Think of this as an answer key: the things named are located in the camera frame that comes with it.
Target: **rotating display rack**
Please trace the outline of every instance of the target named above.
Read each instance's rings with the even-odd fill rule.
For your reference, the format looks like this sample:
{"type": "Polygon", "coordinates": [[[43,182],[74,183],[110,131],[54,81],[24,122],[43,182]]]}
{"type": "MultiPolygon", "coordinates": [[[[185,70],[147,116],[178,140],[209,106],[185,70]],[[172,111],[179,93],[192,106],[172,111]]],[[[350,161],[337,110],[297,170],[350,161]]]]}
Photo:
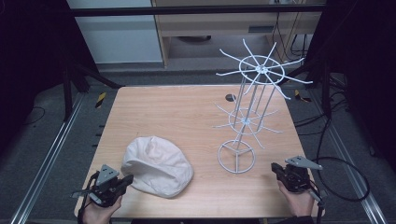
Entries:
{"type": "Polygon", "coordinates": [[[223,55],[239,62],[239,70],[230,73],[216,74],[217,76],[228,76],[234,74],[242,75],[242,81],[238,96],[230,94],[227,97],[229,101],[234,102],[234,110],[228,112],[221,106],[216,105],[220,110],[228,115],[228,123],[215,127],[221,128],[229,126],[234,132],[236,132],[235,139],[228,140],[221,144],[218,151],[218,159],[220,165],[225,170],[234,174],[241,174],[247,172],[253,167],[256,160],[254,148],[251,147],[247,142],[243,141],[244,136],[252,135],[256,139],[259,146],[261,148],[264,148],[263,144],[257,137],[257,133],[259,133],[262,129],[273,133],[282,133],[281,131],[265,127],[263,122],[264,117],[276,113],[276,111],[269,113],[267,112],[268,105],[271,102],[275,90],[277,90],[285,99],[290,99],[283,93],[283,91],[277,84],[281,82],[284,78],[304,84],[312,83],[311,81],[305,82],[297,78],[288,77],[285,75],[285,69],[283,66],[300,63],[303,59],[290,63],[279,63],[276,60],[270,58],[271,54],[276,48],[276,43],[273,45],[271,51],[267,56],[262,56],[254,55],[249,49],[245,39],[243,40],[243,42],[245,48],[249,53],[249,56],[242,60],[225,53],[223,50],[220,50],[223,55]],[[273,88],[271,89],[271,93],[268,97],[264,96],[266,86],[273,86],[273,88]],[[261,104],[265,104],[262,111],[260,111],[261,104]],[[221,158],[221,155],[225,153],[225,151],[231,152],[235,157],[233,168],[230,167],[230,165],[226,165],[221,158]],[[247,167],[240,169],[240,157],[246,154],[250,155],[247,156],[250,160],[250,163],[247,167]]]}

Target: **cabinet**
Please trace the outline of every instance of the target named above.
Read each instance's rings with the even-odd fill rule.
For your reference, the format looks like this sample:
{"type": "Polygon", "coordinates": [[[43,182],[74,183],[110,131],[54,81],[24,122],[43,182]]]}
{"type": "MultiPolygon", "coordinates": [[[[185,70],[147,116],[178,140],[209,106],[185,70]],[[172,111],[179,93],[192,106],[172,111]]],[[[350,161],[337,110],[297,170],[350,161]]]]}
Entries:
{"type": "MultiPolygon", "coordinates": [[[[73,9],[151,7],[150,0],[67,0],[73,9]]],[[[76,17],[79,29],[98,68],[114,69],[137,63],[161,63],[155,21],[152,15],[76,17]]]]}
{"type": "MultiPolygon", "coordinates": [[[[299,0],[296,4],[318,4],[324,0],[299,0]]],[[[270,0],[151,0],[154,7],[181,6],[227,6],[227,5],[268,5],[270,0]]],[[[263,35],[274,41],[280,58],[285,61],[285,52],[290,49],[294,35],[313,34],[320,18],[320,12],[283,12],[283,13],[224,13],[193,15],[158,15],[155,17],[164,64],[173,36],[196,35],[263,35]]]]}

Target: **wooden table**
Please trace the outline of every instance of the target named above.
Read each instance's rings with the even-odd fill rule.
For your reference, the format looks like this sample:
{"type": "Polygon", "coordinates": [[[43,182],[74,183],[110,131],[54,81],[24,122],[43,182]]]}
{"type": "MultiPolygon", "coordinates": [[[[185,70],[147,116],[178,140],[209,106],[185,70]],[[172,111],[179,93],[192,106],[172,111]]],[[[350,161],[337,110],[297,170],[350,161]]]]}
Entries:
{"type": "MultiPolygon", "coordinates": [[[[304,155],[284,98],[276,91],[264,118],[265,126],[283,133],[262,130],[243,140],[255,148],[256,163],[243,174],[232,174],[218,161],[222,143],[235,139],[228,115],[215,104],[232,111],[234,103],[225,95],[237,95],[236,86],[154,86],[124,87],[117,94],[89,177],[107,164],[120,170],[127,146],[139,136],[158,136],[178,146],[191,163],[194,176],[175,198],[164,199],[132,187],[122,198],[122,207],[113,217],[288,217],[290,212],[278,190],[271,163],[285,165],[286,158],[304,155]]],[[[267,87],[264,95],[272,87],[267,87]]],[[[75,212],[80,208],[78,200],[75,212]]]]}

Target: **aluminum rail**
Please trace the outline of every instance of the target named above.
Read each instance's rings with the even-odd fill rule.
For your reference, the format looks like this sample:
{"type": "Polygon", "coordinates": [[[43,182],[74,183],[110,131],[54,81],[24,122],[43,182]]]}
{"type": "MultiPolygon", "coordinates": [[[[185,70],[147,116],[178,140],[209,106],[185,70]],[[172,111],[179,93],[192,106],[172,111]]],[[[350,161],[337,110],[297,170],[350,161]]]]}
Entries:
{"type": "Polygon", "coordinates": [[[23,224],[29,217],[32,208],[35,205],[35,201],[37,200],[38,195],[40,194],[41,190],[44,187],[44,184],[46,183],[52,166],[55,163],[62,146],[64,145],[64,141],[73,126],[78,111],[81,108],[83,99],[84,94],[78,93],[78,97],[74,106],[74,112],[70,116],[69,120],[64,122],[60,131],[58,132],[58,135],[56,136],[51,148],[49,149],[49,152],[47,153],[46,159],[44,159],[39,171],[37,172],[37,175],[35,176],[35,180],[25,194],[23,201],[21,202],[17,211],[14,213],[14,216],[10,221],[11,224],[23,224]]]}

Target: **gray carpet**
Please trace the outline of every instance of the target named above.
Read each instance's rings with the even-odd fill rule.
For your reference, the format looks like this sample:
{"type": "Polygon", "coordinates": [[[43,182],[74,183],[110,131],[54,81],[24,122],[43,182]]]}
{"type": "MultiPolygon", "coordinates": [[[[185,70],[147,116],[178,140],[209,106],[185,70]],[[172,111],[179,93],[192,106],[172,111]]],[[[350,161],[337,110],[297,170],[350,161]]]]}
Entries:
{"type": "MultiPolygon", "coordinates": [[[[198,52],[205,51],[202,48],[204,47],[201,46],[198,52]]],[[[177,62],[178,54],[174,52],[173,63],[177,62]]],[[[200,57],[198,55],[197,58],[200,58],[202,63],[205,62],[204,56],[200,57]]],[[[177,65],[170,64],[167,70],[104,73],[104,75],[124,85],[227,84],[240,82],[240,77],[217,77],[214,75],[216,71],[231,69],[231,67],[216,67],[214,65],[209,69],[193,70],[191,67],[189,68],[177,71],[177,65]]],[[[84,94],[76,121],[30,213],[29,220],[31,221],[62,223],[61,221],[76,220],[73,212],[77,200],[69,198],[69,195],[73,190],[80,189],[85,180],[96,145],[100,140],[100,133],[103,130],[103,125],[106,124],[108,113],[117,94],[117,90],[112,90],[90,78],[89,81],[92,84],[91,89],[89,93],[84,94]],[[96,100],[103,91],[106,92],[104,103],[100,108],[95,108],[96,100]]],[[[292,97],[290,101],[287,101],[287,104],[295,122],[320,114],[314,102],[309,103],[293,98],[294,89],[286,87],[288,85],[284,87],[285,93],[292,97]]],[[[309,91],[299,89],[299,91],[302,97],[313,99],[316,91],[320,91],[320,87],[309,91]]],[[[81,93],[74,90],[74,99],[77,98],[78,94],[81,93]]],[[[334,95],[332,103],[336,104],[342,100],[344,100],[344,96],[337,94],[334,95]]],[[[39,107],[32,111],[27,120],[27,122],[33,123],[23,126],[10,146],[11,154],[1,160],[0,221],[4,223],[12,218],[21,204],[21,200],[33,182],[35,174],[37,174],[57,132],[62,126],[64,118],[62,86],[56,86],[40,93],[36,97],[35,106],[39,107]]],[[[316,157],[319,133],[325,124],[324,120],[318,119],[313,123],[297,128],[308,159],[316,157]]],[[[347,104],[340,104],[334,109],[332,125],[342,137],[343,143],[356,166],[367,176],[372,194],[387,222],[396,223],[396,214],[393,212],[396,204],[396,194],[394,193],[396,174],[391,171],[383,158],[370,155],[365,136],[361,133],[354,116],[347,111],[347,104]]],[[[335,148],[336,146],[327,131],[321,145],[320,156],[338,157],[335,148]]],[[[333,161],[321,161],[320,164],[325,167],[322,176],[331,189],[348,198],[357,197],[346,174],[345,165],[333,161]]],[[[324,189],[315,172],[314,178],[318,186],[324,189]]],[[[276,219],[269,220],[269,223],[275,222],[276,219]]],[[[361,203],[346,202],[329,193],[329,197],[326,199],[326,214],[322,223],[374,222],[368,218],[361,203]]]]}

